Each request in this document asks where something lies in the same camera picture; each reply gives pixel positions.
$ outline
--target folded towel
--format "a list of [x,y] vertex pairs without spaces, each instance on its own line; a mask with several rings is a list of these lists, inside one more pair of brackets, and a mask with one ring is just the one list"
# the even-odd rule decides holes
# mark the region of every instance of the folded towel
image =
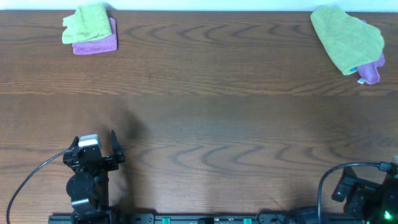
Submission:
[[101,52],[109,52],[118,49],[118,38],[116,36],[116,20],[109,18],[111,24],[112,35],[102,40],[93,40],[72,44],[73,53],[75,55],[96,54]]
[[102,3],[79,6],[74,15],[63,18],[63,26],[67,27],[62,34],[64,44],[100,40],[112,34]]
[[381,53],[379,60],[356,67],[359,75],[367,84],[375,84],[380,81],[380,74],[377,67],[382,67],[385,64],[383,53]]
[[338,7],[323,6],[311,21],[326,52],[344,75],[352,68],[375,62],[384,47],[380,30],[347,15]]

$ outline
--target purple cloth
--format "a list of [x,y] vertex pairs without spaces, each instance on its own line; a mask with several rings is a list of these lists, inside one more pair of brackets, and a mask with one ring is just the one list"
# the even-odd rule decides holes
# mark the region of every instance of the purple cloth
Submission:
[[367,63],[364,65],[360,65],[356,67],[359,75],[365,79],[367,84],[375,84],[380,81],[380,74],[377,70],[377,67],[382,67],[385,64],[386,60],[384,59],[384,55],[381,52],[379,60],[371,63]]
[[116,20],[109,18],[109,23],[111,24],[112,35],[101,40],[74,43],[72,44],[73,53],[75,55],[87,55],[117,50]]

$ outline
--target green cloth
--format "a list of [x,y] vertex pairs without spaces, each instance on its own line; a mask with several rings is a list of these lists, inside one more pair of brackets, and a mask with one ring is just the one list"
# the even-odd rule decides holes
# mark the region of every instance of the green cloth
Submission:
[[329,57],[344,75],[354,73],[352,68],[379,60],[384,47],[379,29],[338,7],[317,9],[311,21]]
[[101,40],[112,34],[108,16],[102,3],[79,6],[74,15],[63,18],[62,42],[72,44]]

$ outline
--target white wall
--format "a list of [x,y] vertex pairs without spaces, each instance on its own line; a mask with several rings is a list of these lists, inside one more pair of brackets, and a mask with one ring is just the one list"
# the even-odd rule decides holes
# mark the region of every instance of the white wall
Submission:
[[[0,0],[0,9],[76,9],[100,0]],[[313,11],[329,4],[345,11],[398,12],[398,0],[109,0],[118,10]]]

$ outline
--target green led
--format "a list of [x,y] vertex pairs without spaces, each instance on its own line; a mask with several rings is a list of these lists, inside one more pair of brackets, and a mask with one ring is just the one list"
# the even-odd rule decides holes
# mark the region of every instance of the green led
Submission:
[[384,212],[384,218],[385,218],[386,220],[392,220],[392,215],[390,215],[390,213],[388,213],[388,212],[386,211],[386,212]]

